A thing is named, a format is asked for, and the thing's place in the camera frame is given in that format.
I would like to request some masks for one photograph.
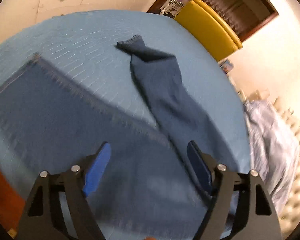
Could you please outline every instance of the wall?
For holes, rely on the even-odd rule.
[[[0,43],[35,24],[39,0],[2,0],[0,3]]]
[[[243,43],[229,59],[230,76],[250,94],[268,89],[270,100],[283,98],[300,118],[300,5],[297,0],[270,0],[279,16]]]

